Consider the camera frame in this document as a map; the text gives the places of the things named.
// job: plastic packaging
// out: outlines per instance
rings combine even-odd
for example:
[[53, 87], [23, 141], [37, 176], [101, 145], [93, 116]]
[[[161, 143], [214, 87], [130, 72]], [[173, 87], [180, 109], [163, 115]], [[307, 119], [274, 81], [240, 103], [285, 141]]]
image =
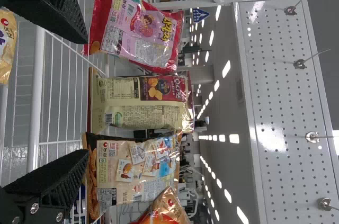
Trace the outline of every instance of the plastic packaging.
[[16, 43], [16, 20], [12, 12], [0, 9], [0, 84], [8, 84]]
[[95, 0], [84, 54], [106, 52], [157, 73], [176, 71], [183, 12], [158, 11], [142, 0]]
[[190, 224], [190, 219], [180, 205], [171, 187], [166, 188], [147, 210], [131, 224]]
[[177, 189], [181, 132], [155, 139], [83, 134], [90, 151], [87, 211], [92, 221], [111, 205], [154, 200], [168, 186]]
[[90, 68], [88, 128], [168, 129], [192, 133], [193, 94], [190, 75], [102, 78]]

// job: barcode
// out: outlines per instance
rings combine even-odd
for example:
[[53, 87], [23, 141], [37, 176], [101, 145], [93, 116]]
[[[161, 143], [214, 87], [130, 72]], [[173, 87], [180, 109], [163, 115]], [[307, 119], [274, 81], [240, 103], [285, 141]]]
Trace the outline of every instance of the barcode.
[[133, 195], [134, 202], [140, 202], [142, 200], [142, 194]]
[[133, 15], [133, 11], [134, 11], [134, 6], [129, 4], [128, 5], [128, 9], [127, 9], [127, 13], [129, 16], [132, 16]]
[[109, 149], [109, 156], [115, 156], [115, 149]]
[[112, 123], [113, 122], [113, 114], [105, 114], [105, 122]]

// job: potato chip image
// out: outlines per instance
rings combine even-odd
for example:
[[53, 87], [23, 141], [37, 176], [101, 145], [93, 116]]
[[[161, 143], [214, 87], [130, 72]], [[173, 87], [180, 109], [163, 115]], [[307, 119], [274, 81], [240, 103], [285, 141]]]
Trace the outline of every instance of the potato chip image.
[[91, 49], [90, 49], [90, 55], [98, 52], [100, 49], [100, 42], [98, 42], [97, 40], [93, 42]]
[[156, 87], [157, 84], [158, 84], [158, 80], [154, 77], [151, 77], [149, 80], [148, 80], [148, 84], [151, 86], [151, 87]]
[[160, 91], [156, 91], [155, 92], [155, 97], [158, 99], [158, 100], [162, 100], [163, 99], [163, 94], [160, 92]]
[[154, 97], [155, 94], [156, 94], [156, 91], [157, 91], [157, 90], [155, 90], [154, 87], [151, 87], [151, 88], [148, 90], [149, 96]]

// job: cream snack bag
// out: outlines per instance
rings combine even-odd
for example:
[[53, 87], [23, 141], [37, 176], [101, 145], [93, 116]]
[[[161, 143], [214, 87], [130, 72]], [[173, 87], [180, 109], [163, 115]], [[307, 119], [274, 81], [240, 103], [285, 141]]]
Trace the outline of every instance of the cream snack bag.
[[0, 84], [8, 84], [16, 36], [16, 20], [13, 13], [0, 9]]
[[181, 132], [144, 140], [84, 133], [92, 221], [112, 205], [152, 201], [166, 187], [177, 188], [181, 138]]
[[184, 75], [102, 78], [90, 68], [88, 131], [106, 126], [128, 129], [194, 129], [193, 95], [188, 72]]

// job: blue sign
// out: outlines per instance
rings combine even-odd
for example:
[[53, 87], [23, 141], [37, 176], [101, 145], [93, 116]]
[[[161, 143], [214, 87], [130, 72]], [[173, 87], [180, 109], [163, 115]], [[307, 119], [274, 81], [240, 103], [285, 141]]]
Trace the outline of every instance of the blue sign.
[[193, 9], [193, 23], [199, 23], [201, 20], [209, 17], [210, 13], [199, 8]]

